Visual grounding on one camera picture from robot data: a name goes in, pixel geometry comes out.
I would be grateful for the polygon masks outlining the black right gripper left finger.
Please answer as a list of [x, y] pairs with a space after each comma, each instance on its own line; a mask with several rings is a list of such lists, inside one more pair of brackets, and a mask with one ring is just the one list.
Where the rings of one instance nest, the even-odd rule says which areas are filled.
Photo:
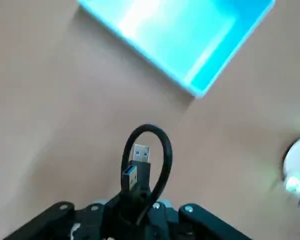
[[104, 240], [104, 205], [92, 203], [75, 209], [60, 201], [5, 237], [6, 240]]

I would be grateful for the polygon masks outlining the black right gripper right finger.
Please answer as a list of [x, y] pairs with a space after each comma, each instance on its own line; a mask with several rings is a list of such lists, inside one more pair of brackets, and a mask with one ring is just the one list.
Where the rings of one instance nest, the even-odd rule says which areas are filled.
[[249, 240], [250, 237], [195, 203], [175, 210], [168, 200], [147, 214], [148, 240]]

